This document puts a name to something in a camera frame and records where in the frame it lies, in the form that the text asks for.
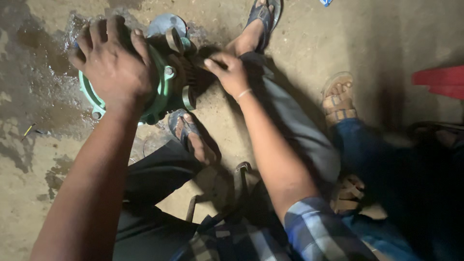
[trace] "wrist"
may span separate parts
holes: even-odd
[[[140,118],[144,103],[136,99],[119,100],[117,103],[106,104],[106,113],[112,117],[123,119]]]
[[[239,104],[240,107],[246,106],[250,102],[253,102],[256,100],[256,97],[252,91],[248,91],[244,93],[240,99],[237,100],[237,103]]]

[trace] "red plastic item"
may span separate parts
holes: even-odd
[[[412,84],[428,85],[430,93],[464,100],[464,65],[416,72]]]

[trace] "brown sandal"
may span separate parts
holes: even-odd
[[[340,72],[329,79],[322,91],[322,108],[328,127],[347,118],[357,118],[353,106],[353,76]]]

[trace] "black trousers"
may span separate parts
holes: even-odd
[[[289,144],[308,164],[319,190],[329,192],[340,171],[340,159],[328,139],[304,113],[295,99],[277,83],[264,56],[249,52],[240,57],[256,97]],[[192,179],[200,163],[170,141],[129,167],[123,210],[119,219],[113,260],[169,260],[193,237],[198,224],[167,213],[155,205]],[[259,182],[246,201],[226,221],[246,218],[250,224],[269,228],[281,244],[287,235],[274,212],[267,190]]]

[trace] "foot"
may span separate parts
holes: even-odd
[[[184,120],[189,124],[194,124],[193,118],[190,114],[186,113],[183,116]],[[175,135],[180,140],[182,129],[184,128],[184,121],[182,118],[177,119],[177,125],[175,129]],[[188,139],[188,151],[192,153],[195,158],[200,161],[204,166],[209,166],[216,163],[217,157],[213,150],[205,143],[205,141],[196,133],[189,133]]]
[[[256,2],[256,7],[267,5],[267,0],[258,0]],[[274,6],[268,6],[271,14],[274,13]],[[247,52],[254,52],[259,44],[259,39],[264,33],[264,25],[260,19],[256,19],[251,22],[242,34],[239,35],[236,39],[230,42],[226,46],[226,52],[239,57],[240,55]]]
[[[347,118],[357,118],[353,106],[353,76],[341,72],[332,77],[324,88],[322,107],[328,127]]]

